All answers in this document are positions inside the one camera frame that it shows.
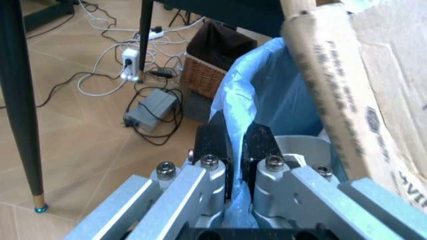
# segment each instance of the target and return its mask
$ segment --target table leg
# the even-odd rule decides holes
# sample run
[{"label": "table leg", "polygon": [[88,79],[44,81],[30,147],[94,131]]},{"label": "table leg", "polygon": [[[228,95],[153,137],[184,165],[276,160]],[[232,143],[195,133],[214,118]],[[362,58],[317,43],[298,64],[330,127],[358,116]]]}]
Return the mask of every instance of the table leg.
[{"label": "table leg", "polygon": [[0,0],[0,83],[35,211],[48,208],[43,194],[39,130],[20,0]]},{"label": "table leg", "polygon": [[144,80],[147,45],[149,43],[153,0],[142,0],[141,18],[139,22],[139,80]]},{"label": "table leg", "polygon": [[170,21],[169,23],[169,28],[172,26],[172,24],[174,23],[175,19],[177,19],[178,15],[180,14],[181,9],[178,9],[178,11],[176,12],[175,16],[173,16],[172,21]]}]

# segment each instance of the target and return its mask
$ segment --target power strip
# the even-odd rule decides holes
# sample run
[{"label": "power strip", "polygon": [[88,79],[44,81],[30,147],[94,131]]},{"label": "power strip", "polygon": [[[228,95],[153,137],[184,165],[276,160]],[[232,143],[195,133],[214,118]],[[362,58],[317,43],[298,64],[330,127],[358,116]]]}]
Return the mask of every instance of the power strip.
[{"label": "power strip", "polygon": [[161,32],[150,31],[148,34],[148,40],[161,38],[163,37],[164,34],[165,34],[164,31],[161,31]]}]

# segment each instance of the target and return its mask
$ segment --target hex socket bolt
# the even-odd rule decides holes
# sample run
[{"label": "hex socket bolt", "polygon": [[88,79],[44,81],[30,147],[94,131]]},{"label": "hex socket bolt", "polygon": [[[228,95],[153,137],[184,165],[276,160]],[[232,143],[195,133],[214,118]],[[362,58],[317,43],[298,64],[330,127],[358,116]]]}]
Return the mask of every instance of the hex socket bolt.
[{"label": "hex socket bolt", "polygon": [[332,176],[332,171],[329,169],[329,167],[325,165],[315,165],[313,166],[313,169],[322,177],[324,178],[330,178]]},{"label": "hex socket bolt", "polygon": [[212,154],[206,154],[201,157],[200,166],[208,171],[213,171],[218,168],[219,159]]},{"label": "hex socket bolt", "polygon": [[187,159],[190,163],[193,163],[193,159],[194,159],[194,150],[193,149],[188,150]]},{"label": "hex socket bolt", "polygon": [[265,159],[265,168],[271,172],[280,172],[285,166],[282,156],[270,155]]},{"label": "hex socket bolt", "polygon": [[175,177],[175,164],[170,161],[161,162],[155,169],[159,180],[170,180]]}]

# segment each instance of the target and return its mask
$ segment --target gray box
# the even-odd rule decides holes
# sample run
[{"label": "gray box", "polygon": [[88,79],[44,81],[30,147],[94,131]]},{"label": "gray box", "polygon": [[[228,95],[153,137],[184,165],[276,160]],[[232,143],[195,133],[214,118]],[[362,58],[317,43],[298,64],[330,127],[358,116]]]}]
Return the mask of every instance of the gray box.
[{"label": "gray box", "polygon": [[139,123],[139,127],[151,132],[159,124],[160,120],[156,119],[147,108],[155,116],[163,119],[174,107],[176,100],[175,96],[160,89],[155,89],[148,97],[140,101],[138,106],[126,113],[126,117]]}]

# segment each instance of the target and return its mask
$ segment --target wall socket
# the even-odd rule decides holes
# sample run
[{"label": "wall socket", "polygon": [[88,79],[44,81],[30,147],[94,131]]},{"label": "wall socket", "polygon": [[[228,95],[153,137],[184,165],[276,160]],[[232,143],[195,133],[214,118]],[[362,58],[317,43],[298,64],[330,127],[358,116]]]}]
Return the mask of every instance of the wall socket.
[{"label": "wall socket", "polygon": [[121,73],[120,77],[126,81],[136,82],[140,79],[139,77],[139,66],[140,66],[140,51],[128,48],[121,54],[121,60],[123,66],[125,65],[126,60],[129,59],[132,61],[130,65]]}]

